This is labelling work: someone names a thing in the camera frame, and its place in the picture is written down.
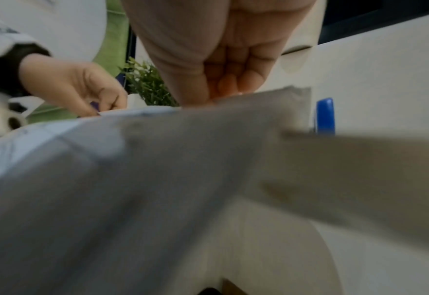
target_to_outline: potted plant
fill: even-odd
[[[121,72],[125,75],[125,89],[136,93],[147,105],[179,106],[167,90],[156,67],[150,62],[139,63],[129,58]]]

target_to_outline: black sleeve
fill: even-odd
[[[15,45],[6,55],[0,57],[0,91],[12,97],[30,95],[22,86],[18,77],[18,69],[24,57],[38,53],[50,55],[49,52],[38,45]]]

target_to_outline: sleeve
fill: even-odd
[[[50,55],[33,38],[0,22],[0,92],[13,97],[30,95],[18,77],[21,61],[29,54]]]

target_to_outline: hand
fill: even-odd
[[[123,0],[181,105],[250,93],[315,0]]]
[[[80,117],[98,116],[100,111],[127,107],[127,93],[120,83],[94,63],[74,63],[31,54],[20,63],[19,78],[32,95],[64,107]]]

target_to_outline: palm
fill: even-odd
[[[257,90],[313,2],[167,0],[163,10],[154,0],[124,5],[169,90],[187,105]]]

